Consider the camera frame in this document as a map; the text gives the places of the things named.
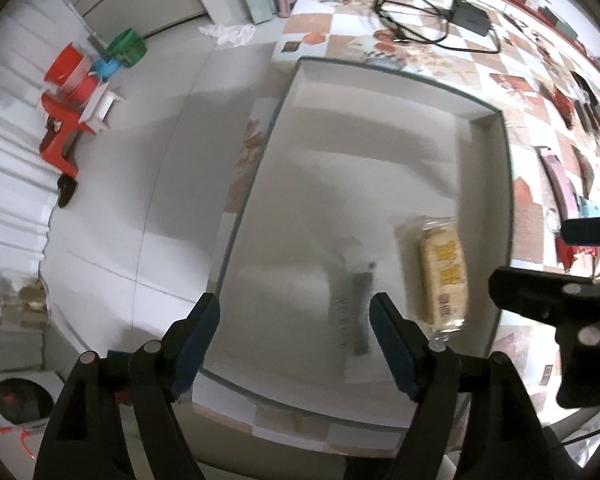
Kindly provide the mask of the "yellow cake snack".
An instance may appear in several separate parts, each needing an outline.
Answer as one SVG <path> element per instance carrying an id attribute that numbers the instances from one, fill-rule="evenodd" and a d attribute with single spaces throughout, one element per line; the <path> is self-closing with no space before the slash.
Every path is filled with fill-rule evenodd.
<path id="1" fill-rule="evenodd" d="M 407 305 L 434 338 L 457 333 L 469 304 L 467 263 L 454 218 L 393 222 Z"/>

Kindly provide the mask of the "patterned checkered tablecloth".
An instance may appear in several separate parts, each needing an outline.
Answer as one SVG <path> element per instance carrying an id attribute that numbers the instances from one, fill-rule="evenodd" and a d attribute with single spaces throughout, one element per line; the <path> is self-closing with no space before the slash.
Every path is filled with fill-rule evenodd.
<path id="1" fill-rule="evenodd" d="M 418 32 L 432 32 L 434 22 L 420 10 L 450 2 L 388 0 L 387 10 Z M 504 266 L 584 278 L 600 274 L 600 250 L 581 250 L 573 265 L 565 266 L 555 246 L 558 222 L 578 213 L 579 195 L 590 194 L 600 206 L 600 133 L 585 131 L 578 118 L 562 119 L 548 96 L 553 90 L 575 96 L 579 78 L 600 94 L 600 76 L 591 64 L 528 18 L 506 14 L 502 8 L 489 11 L 501 43 L 497 54 L 488 53 L 484 38 L 460 28 L 450 33 L 447 49 L 399 44 L 373 3 L 299 0 L 294 7 L 253 105 L 210 275 L 212 292 L 219 296 L 221 266 L 236 218 L 245 205 L 276 108 L 302 58 L 410 73 L 495 106 L 504 117 L 513 178 L 512 252 Z M 491 348 L 483 355 L 501 350 L 512 358 L 544 425 L 568 416 L 556 400 L 562 368 L 554 335 L 548 326 L 498 310 Z M 202 367 L 193 385 L 194 412 L 250 436 L 317 452 L 388 457 L 398 449 L 409 425 L 361 426 L 296 412 L 228 388 L 207 377 Z"/>

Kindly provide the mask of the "white washing machine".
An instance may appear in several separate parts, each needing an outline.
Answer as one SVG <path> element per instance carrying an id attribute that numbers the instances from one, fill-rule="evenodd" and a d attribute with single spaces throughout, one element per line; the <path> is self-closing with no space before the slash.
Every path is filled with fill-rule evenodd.
<path id="1" fill-rule="evenodd" d="M 43 425 L 62 388 L 54 372 L 0 373 L 0 433 Z"/>

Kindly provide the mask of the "black slipper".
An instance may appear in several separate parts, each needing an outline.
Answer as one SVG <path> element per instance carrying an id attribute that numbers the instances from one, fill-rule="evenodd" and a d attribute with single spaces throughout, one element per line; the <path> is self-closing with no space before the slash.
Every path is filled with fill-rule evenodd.
<path id="1" fill-rule="evenodd" d="M 68 174 L 62 174 L 58 178 L 58 180 L 57 180 L 57 191 L 58 191 L 57 206 L 59 208 L 65 208 L 65 206 L 67 206 L 68 203 L 70 203 L 70 200 L 72 200 L 77 187 L 78 187 L 78 181 L 76 179 L 73 179 L 73 177 L 68 176 Z"/>

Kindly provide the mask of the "white cardboard box tray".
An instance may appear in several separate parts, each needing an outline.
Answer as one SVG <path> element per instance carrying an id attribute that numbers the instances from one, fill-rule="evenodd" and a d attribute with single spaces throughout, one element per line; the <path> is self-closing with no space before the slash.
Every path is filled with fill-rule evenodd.
<path id="1" fill-rule="evenodd" d="M 509 262 L 513 178 L 503 114 L 410 73 L 302 58 L 276 108 L 221 266 L 204 374 L 290 410 L 406 427 L 368 322 L 385 292 L 425 311 L 418 242 L 452 219 L 470 306 L 452 348 L 483 356 L 498 325 L 486 282 Z"/>

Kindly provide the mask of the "white small stool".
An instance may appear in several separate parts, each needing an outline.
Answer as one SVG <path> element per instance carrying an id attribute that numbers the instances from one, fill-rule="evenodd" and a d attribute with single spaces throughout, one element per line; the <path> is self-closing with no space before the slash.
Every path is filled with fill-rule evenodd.
<path id="1" fill-rule="evenodd" d="M 117 102 L 124 101 L 125 98 L 117 89 L 111 88 L 109 82 L 103 82 L 86 101 L 80 117 L 80 124 L 86 125 L 94 133 L 108 129 L 107 116 L 111 107 Z"/>

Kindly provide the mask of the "black power adapter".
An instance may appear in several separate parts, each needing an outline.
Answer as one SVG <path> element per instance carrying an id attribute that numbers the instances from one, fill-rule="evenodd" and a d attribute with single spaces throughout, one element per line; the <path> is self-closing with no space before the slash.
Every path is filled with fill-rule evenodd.
<path id="1" fill-rule="evenodd" d="M 491 20 L 486 11 L 466 0 L 453 0 L 451 9 L 449 10 L 449 21 L 481 37 L 488 36 L 492 27 Z"/>

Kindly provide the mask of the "blue plastic bowl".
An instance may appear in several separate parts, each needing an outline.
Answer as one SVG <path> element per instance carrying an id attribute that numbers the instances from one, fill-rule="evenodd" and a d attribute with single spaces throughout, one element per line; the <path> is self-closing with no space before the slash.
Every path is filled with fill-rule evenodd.
<path id="1" fill-rule="evenodd" d="M 116 71 L 121 67 L 121 62 L 116 58 L 110 58 L 110 60 L 105 60 L 104 58 L 99 58 L 92 64 L 91 72 L 96 75 L 101 81 L 107 81 L 110 79 Z"/>

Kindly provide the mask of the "red plastic bucket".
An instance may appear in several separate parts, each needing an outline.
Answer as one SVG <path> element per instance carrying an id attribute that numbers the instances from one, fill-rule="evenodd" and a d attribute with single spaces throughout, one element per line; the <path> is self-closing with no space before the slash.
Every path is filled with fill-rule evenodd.
<path id="1" fill-rule="evenodd" d="M 44 75 L 44 81 L 64 91 L 73 91 L 88 75 L 92 58 L 76 47 L 67 44 Z"/>

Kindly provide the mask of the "green plastic basket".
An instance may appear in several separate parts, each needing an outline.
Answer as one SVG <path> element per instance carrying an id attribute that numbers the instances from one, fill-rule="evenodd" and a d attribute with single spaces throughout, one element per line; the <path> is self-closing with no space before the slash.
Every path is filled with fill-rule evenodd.
<path id="1" fill-rule="evenodd" d="M 128 28 L 108 44 L 106 52 L 124 67 L 131 68 L 143 59 L 147 47 L 143 37 L 134 29 Z"/>

